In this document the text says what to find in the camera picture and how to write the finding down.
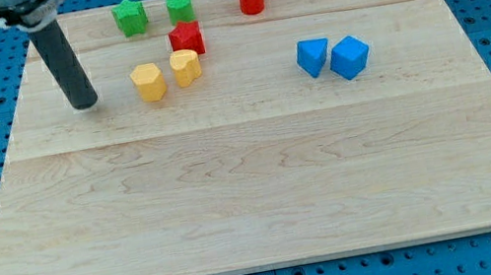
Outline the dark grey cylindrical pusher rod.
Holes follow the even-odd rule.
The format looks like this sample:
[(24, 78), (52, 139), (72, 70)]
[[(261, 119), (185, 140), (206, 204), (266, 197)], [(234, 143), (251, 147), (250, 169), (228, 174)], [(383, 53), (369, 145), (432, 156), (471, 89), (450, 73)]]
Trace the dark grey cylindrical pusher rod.
[(54, 20), (30, 33), (29, 38), (71, 107), (77, 110), (93, 107), (98, 93), (58, 22)]

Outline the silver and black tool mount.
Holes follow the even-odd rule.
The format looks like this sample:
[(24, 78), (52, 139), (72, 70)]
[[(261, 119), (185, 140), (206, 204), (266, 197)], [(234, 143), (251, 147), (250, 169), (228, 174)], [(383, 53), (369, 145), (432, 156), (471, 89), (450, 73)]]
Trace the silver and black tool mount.
[(64, 0), (0, 0), (0, 29), (39, 32), (55, 21)]

